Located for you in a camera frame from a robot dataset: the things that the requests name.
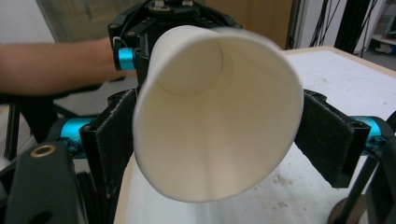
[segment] floor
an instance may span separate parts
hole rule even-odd
[[[375,42],[373,42],[369,48],[364,51],[363,59],[396,71],[396,54],[377,52],[375,51],[375,47]]]

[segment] metal rod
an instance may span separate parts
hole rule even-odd
[[[361,172],[358,175],[358,178],[355,181],[349,195],[346,198],[346,202],[338,215],[337,219],[335,220],[336,224],[345,224],[347,223],[347,219],[349,218],[352,209],[354,208],[356,202],[358,201],[361,193],[363,192],[364,188],[367,185],[375,167],[378,165],[378,161],[368,156],[366,161],[364,162],[363,166],[361,167]]]

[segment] black cable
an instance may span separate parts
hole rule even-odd
[[[311,43],[309,44],[309,47],[314,47],[318,44],[318,39],[320,38],[320,32],[323,29],[323,23],[326,17],[326,8],[327,5],[329,4],[329,0],[324,0],[322,4],[322,8],[319,14],[317,26],[315,28],[314,34],[311,39]]]
[[[363,58],[364,47],[366,45],[366,38],[367,38],[367,33],[368,33],[368,30],[369,30],[369,25],[370,25],[370,18],[371,18],[371,14],[372,14],[373,8],[376,5],[376,2],[377,2],[377,0],[373,0],[372,1],[372,6],[370,8],[369,13],[367,14],[367,19],[366,19],[367,23],[365,25],[366,31],[364,32],[363,45],[361,46],[361,58]]]
[[[337,11],[338,5],[340,5],[340,1],[341,1],[341,0],[338,0],[337,5],[335,5],[335,9],[334,9],[334,11],[332,12],[332,17],[330,18],[330,21],[329,21],[328,24],[326,25],[326,29],[325,29],[325,31],[324,31],[324,36],[322,37],[322,39],[321,39],[320,42],[319,42],[319,44],[320,44],[321,46],[323,45],[324,39],[326,38],[327,31],[329,30],[330,24],[332,23],[332,18],[334,17],[335,12]]]

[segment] white paper cup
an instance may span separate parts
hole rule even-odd
[[[288,152],[303,112],[301,82],[268,39],[180,26],[150,58],[134,111],[134,153],[150,185],[200,203],[254,187]]]

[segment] wall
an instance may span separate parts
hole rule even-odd
[[[0,1],[0,43],[53,42],[35,0]]]
[[[208,7],[228,14],[244,29],[286,47],[292,0],[206,0]]]
[[[338,1],[333,0],[332,1],[332,8],[331,8],[331,13],[334,12],[335,6]],[[297,48],[308,48],[309,44],[312,39],[312,35],[315,31],[315,27],[318,22],[318,17],[320,14],[320,10],[323,4],[323,0],[305,0],[305,8],[304,8],[304,20],[303,20],[303,25],[301,27],[301,34],[298,40],[298,45]],[[340,27],[340,22],[344,14],[344,9],[347,4],[347,0],[341,0],[338,8],[335,11],[334,17],[332,19],[332,23],[329,26],[329,30],[326,34],[326,38],[324,41],[324,46],[334,46],[335,39],[337,37],[338,29]],[[370,42],[370,36],[374,30],[375,24],[377,22],[378,16],[381,12],[381,9],[383,7],[384,0],[378,0],[377,4],[375,5],[375,9],[372,12],[372,17],[370,19],[370,24],[369,24],[369,31],[368,31],[368,37],[366,39],[366,45]],[[356,47],[355,51],[360,51],[362,47],[363,42],[363,36],[361,36],[361,39],[358,43],[358,46]]]

